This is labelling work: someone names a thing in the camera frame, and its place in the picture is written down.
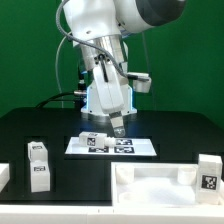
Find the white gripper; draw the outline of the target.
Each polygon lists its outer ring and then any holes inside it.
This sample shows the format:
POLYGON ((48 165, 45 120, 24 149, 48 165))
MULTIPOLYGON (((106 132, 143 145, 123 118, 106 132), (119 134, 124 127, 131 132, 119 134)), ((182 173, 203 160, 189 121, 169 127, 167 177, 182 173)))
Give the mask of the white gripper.
POLYGON ((122 113, 124 99, 117 72, 112 64, 101 65, 93 69, 93 77, 102 111, 110 114, 109 118, 116 137, 125 136, 122 113))

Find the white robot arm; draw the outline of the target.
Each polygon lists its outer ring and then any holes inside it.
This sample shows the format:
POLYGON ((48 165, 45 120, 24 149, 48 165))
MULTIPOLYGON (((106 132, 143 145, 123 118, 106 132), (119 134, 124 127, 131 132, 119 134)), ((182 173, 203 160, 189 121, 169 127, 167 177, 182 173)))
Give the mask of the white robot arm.
POLYGON ((117 137, 125 135, 123 118, 136 112, 132 93, 147 93, 147 73, 127 70, 128 49, 122 39, 178 19, 187 0, 61 0, 69 31, 62 34, 80 48, 84 69, 92 74, 87 104, 81 112, 111 122, 117 137))

